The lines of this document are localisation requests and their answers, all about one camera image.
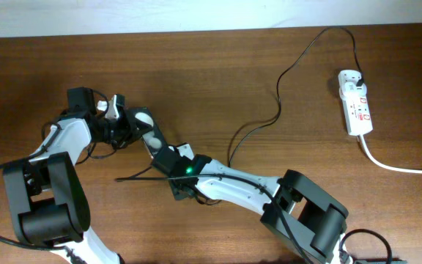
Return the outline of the black Galaxy flip phone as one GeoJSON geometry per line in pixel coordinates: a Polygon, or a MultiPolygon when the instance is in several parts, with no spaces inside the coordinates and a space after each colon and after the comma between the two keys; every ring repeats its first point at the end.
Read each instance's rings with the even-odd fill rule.
{"type": "Polygon", "coordinates": [[[147,125],[149,131],[144,133],[141,138],[151,158],[155,158],[162,148],[168,147],[164,135],[147,107],[134,108],[133,115],[138,121],[147,125]]]}

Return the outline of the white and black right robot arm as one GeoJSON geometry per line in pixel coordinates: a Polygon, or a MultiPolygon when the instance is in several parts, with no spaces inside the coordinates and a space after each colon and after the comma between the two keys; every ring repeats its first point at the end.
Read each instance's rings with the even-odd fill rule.
{"type": "Polygon", "coordinates": [[[189,145],[152,151],[152,166],[169,181],[174,198],[222,200],[257,213],[261,223],[307,263],[342,263],[348,210],[300,172],[282,177],[229,168],[189,145]]]}

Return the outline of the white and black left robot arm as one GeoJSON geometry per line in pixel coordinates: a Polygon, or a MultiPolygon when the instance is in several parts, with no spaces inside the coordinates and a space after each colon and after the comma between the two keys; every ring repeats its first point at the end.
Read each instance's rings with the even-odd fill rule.
{"type": "Polygon", "coordinates": [[[67,91],[68,107],[50,124],[36,152],[3,170],[16,238],[70,263],[122,263],[91,227],[89,203],[75,165],[91,143],[115,150],[154,127],[147,108],[125,108],[122,95],[95,102],[86,87],[67,91]]]}

